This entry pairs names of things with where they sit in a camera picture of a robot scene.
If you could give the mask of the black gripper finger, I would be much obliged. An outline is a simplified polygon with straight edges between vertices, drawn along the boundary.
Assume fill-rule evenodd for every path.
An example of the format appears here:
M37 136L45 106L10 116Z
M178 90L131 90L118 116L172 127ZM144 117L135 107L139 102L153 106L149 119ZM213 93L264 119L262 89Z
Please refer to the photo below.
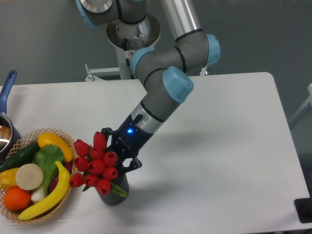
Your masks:
M128 166L124 166L123 163L125 160L131 159L129 162ZM117 169L117 172L119 175L126 174L128 172L137 170L142 167L141 161L137 158L137 156L123 156L119 157L116 164L115 168Z
M102 128L101 133L104 135L105 142L106 142L106 149L111 149L112 147L108 145L109 137L112 135L113 130L110 127Z

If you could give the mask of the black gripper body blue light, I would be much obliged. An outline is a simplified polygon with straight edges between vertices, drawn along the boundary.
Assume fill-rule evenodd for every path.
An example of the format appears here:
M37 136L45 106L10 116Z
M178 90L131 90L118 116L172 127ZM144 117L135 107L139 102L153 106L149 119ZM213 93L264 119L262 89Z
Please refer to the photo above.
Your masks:
M153 134L142 130L138 123L143 120L143 114L138 114L134 119L129 115L120 127L112 132L111 147L117 154L119 165L131 158L130 166L141 166L137 158L139 150L147 143Z

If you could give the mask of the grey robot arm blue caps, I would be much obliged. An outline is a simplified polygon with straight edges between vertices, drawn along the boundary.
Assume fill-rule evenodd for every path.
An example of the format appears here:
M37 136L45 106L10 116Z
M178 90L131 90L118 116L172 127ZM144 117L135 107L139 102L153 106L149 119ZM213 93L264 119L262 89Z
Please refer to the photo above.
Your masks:
M111 44L121 49L120 75L138 79L145 97L117 130L104 128L111 136L108 150L118 156L120 174L142 166L139 150L182 104L194 85L188 72L205 69L220 58L214 35L205 34L190 0L161 2L173 33L175 46L153 50L160 36L157 20L146 11L144 0L77 0L84 22L91 27L107 25Z

